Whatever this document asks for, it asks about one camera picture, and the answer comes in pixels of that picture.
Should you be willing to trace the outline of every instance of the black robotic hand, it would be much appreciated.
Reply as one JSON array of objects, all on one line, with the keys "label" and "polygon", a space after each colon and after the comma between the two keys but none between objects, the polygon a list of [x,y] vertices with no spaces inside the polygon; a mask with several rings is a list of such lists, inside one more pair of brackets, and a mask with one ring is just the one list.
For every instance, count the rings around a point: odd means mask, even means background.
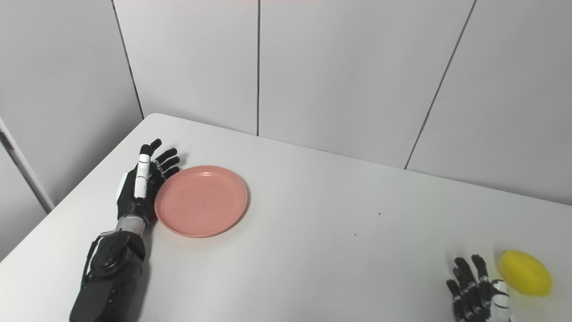
[{"label": "black robotic hand", "polygon": [[159,188],[179,171],[176,164],[180,159],[174,148],[151,161],[160,145],[159,139],[143,145],[139,163],[124,175],[117,198],[116,229],[101,233],[92,242],[70,322],[129,320],[129,309],[144,269],[145,244],[141,236],[155,219]]},{"label": "black robotic hand", "polygon": [[509,311],[509,292],[503,280],[488,279],[487,265],[479,255],[471,256],[479,280],[467,261],[455,259],[453,274],[459,281],[448,280],[453,295],[453,314],[457,322],[515,322]]},{"label": "black robotic hand", "polygon": [[[146,144],[141,147],[141,155],[147,154],[150,158],[159,146],[161,146],[161,140],[156,139],[150,145]],[[123,188],[117,198],[117,219],[130,214],[138,215],[146,223],[155,219],[154,204],[157,192],[169,177],[180,170],[176,164],[181,160],[176,155],[177,149],[172,148],[149,162],[146,196],[143,198],[134,196],[138,166],[124,176]]]}]

